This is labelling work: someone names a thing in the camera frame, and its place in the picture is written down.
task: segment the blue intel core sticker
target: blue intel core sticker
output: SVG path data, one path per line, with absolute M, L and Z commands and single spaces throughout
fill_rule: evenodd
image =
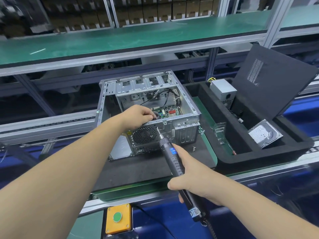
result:
M 172 154 L 177 154 L 175 148 L 170 148 L 170 150 L 171 150 Z

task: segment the hand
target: hand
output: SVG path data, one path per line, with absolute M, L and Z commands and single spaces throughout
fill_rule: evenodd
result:
M 151 109 L 140 105 L 131 106 L 117 116 L 121 120 L 123 132 L 138 129 L 144 123 L 156 118 Z
M 168 188 L 170 190 L 188 190 L 212 201 L 216 205 L 221 205 L 220 194 L 225 189 L 225 183 L 232 180 L 211 170 L 189 155 L 182 147 L 176 144 L 173 144 L 173 146 L 182 160 L 185 174 L 172 178 L 167 184 Z M 180 195 L 179 199 L 181 203 L 184 202 Z

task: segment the person's right arm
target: person's right arm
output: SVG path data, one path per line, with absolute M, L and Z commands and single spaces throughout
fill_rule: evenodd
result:
M 211 170 L 180 146 L 174 147 L 182 159 L 185 174 L 171 179 L 169 189 L 186 189 L 217 205 L 228 207 L 258 239 L 319 238 L 318 227 L 248 187 Z

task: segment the person's left arm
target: person's left arm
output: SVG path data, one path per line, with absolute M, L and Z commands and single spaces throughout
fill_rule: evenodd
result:
M 118 137 L 155 118 L 134 105 L 0 190 L 0 238 L 66 238 Z

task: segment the black electric screwdriver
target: black electric screwdriver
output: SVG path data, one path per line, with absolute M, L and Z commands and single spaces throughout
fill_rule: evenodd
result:
M 181 158 L 178 156 L 178 153 L 176 152 L 172 143 L 160 133 L 158 128 L 156 129 L 160 137 L 159 146 L 165 156 L 166 162 L 172 172 L 173 177 L 183 175 L 185 173 L 185 168 L 182 164 Z M 179 193 L 183 198 L 193 220 L 195 222 L 200 221 L 203 226 L 207 226 L 206 219 L 209 214 L 203 205 L 201 197 L 187 190 L 180 190 Z

